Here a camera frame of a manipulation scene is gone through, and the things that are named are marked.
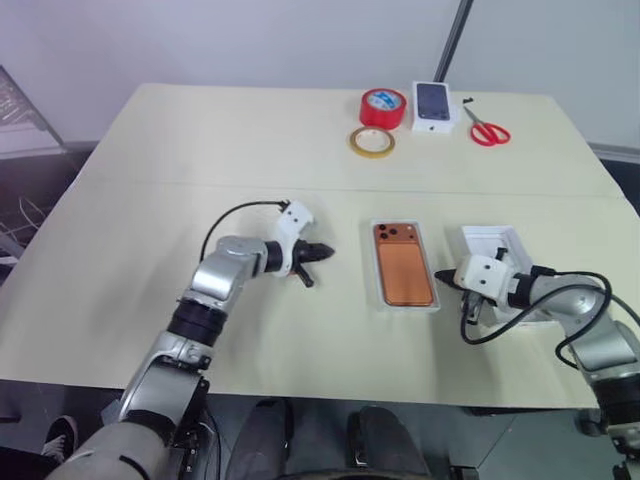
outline white table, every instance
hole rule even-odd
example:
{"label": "white table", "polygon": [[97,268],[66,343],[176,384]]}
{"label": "white table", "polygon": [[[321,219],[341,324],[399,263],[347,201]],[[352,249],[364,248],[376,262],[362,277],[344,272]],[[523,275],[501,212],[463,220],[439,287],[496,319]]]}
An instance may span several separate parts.
{"label": "white table", "polygon": [[[372,161],[346,145],[357,126],[357,108],[350,106],[358,95],[142,88],[0,291],[0,377],[123,387],[166,327],[211,222],[242,201],[296,198],[317,217],[312,238],[326,241],[336,254],[309,268],[317,279],[313,289],[293,277],[265,276],[247,284],[216,344],[207,372],[211,391],[508,407],[595,405],[580,375],[553,356],[562,336],[557,325],[520,327],[470,347],[458,335],[459,294],[443,286],[443,307],[428,317],[379,309],[365,238],[372,218],[414,218],[432,268],[442,269],[455,265],[450,240],[461,225],[512,224],[536,262],[602,272],[638,309],[640,222],[568,120],[545,97],[474,94],[478,115],[511,130],[513,145],[505,146],[510,154],[472,144],[466,124],[442,138],[417,138],[401,127],[394,132],[398,147],[392,156]],[[231,97],[235,102],[226,103]],[[279,99],[291,109],[288,116],[306,111],[307,117],[269,124],[272,112],[256,108],[255,99],[267,105]],[[486,112],[480,111],[481,99]],[[217,114],[202,106],[207,103],[218,104]],[[301,103],[307,108],[298,108]],[[508,115],[509,103],[518,106],[519,116]],[[255,122],[261,128],[230,117],[229,105],[246,111],[249,104],[253,117],[263,120]],[[168,114],[172,109],[175,115]],[[334,111],[335,121],[318,120]],[[525,124],[542,132],[536,142],[525,138]],[[205,135],[223,127],[224,135]],[[572,167],[560,162],[552,146],[544,147],[552,131]],[[293,150],[271,150],[291,142]],[[528,162],[538,156],[530,152],[534,144],[540,159],[529,170]],[[549,158],[558,162],[554,168]],[[504,168],[493,174],[487,163]],[[325,168],[309,171],[317,164]],[[290,170],[277,175],[286,165]],[[578,179],[567,182],[571,172]],[[522,191],[514,188],[518,179]],[[567,188],[559,188],[562,183]],[[264,236],[276,216],[268,208],[239,212],[218,234]]]}

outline sneaker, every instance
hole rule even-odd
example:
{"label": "sneaker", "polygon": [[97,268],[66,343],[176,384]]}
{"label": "sneaker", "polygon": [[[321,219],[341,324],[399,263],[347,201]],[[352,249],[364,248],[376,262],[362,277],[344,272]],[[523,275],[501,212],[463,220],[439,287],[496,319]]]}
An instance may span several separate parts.
{"label": "sneaker", "polygon": [[78,426],[76,421],[67,416],[56,418],[49,427],[47,438],[41,455],[64,463],[78,448]]}

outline smartphone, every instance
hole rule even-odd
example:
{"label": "smartphone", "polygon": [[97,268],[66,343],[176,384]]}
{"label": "smartphone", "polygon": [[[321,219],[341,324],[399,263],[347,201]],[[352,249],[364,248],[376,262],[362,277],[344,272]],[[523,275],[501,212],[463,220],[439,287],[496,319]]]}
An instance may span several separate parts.
{"label": "smartphone", "polygon": [[376,224],[373,236],[384,301],[394,307],[433,305],[433,287],[415,224]]}
{"label": "smartphone", "polygon": [[428,120],[449,120],[447,89],[438,83],[416,84],[418,117]]}

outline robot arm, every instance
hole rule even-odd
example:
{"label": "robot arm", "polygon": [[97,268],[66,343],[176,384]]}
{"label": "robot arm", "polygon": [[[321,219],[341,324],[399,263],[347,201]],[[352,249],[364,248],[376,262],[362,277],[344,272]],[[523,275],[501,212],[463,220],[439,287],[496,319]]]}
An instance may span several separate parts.
{"label": "robot arm", "polygon": [[333,255],[324,244],[300,239],[312,222],[311,213],[293,202],[278,220],[276,240],[221,238],[198,265],[168,328],[158,335],[127,386],[119,422],[96,432],[48,478],[157,478],[168,447],[197,421],[204,407],[209,383],[201,372],[211,363],[212,347],[245,282],[263,273],[294,272],[312,286],[302,264]]}
{"label": "robot arm", "polygon": [[640,342],[606,311],[594,321],[606,301],[594,280],[541,267],[521,274],[498,258],[480,255],[436,277],[465,292],[463,311],[470,318],[478,318],[486,300],[501,310],[539,306],[558,320],[576,366],[600,405],[607,433],[625,455],[623,466],[614,468],[615,478],[640,479]]}

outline wall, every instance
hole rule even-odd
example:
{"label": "wall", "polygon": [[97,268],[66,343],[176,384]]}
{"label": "wall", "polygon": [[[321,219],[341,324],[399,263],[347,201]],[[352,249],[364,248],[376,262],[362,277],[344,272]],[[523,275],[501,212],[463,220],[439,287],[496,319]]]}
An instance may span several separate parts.
{"label": "wall", "polygon": [[0,63],[65,142],[137,85],[390,86],[431,79],[457,0],[0,0]]}
{"label": "wall", "polygon": [[640,1],[476,0],[447,81],[551,94],[588,141],[640,148]]}

